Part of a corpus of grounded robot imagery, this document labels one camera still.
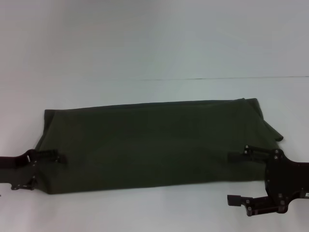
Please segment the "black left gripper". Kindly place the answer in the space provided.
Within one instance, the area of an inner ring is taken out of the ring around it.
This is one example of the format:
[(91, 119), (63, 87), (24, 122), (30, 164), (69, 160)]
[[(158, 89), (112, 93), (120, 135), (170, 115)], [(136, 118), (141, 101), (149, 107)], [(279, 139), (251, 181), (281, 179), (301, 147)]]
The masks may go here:
[(57, 150), (28, 150), (16, 157), (0, 158), (0, 183), (10, 184), (11, 190), (34, 190), (37, 185), (36, 165), (38, 161), (67, 164), (65, 155)]

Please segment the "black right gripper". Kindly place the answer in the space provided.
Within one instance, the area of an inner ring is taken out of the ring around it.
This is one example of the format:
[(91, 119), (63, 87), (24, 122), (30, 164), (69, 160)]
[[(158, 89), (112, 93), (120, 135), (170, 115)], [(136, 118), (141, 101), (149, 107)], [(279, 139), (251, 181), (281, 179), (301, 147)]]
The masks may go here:
[(228, 162), (266, 162), (266, 197), (227, 195), (229, 206), (245, 206), (247, 216), (286, 213), (295, 199), (309, 198), (309, 164), (288, 159), (281, 149), (245, 145), (242, 152), (229, 152)]

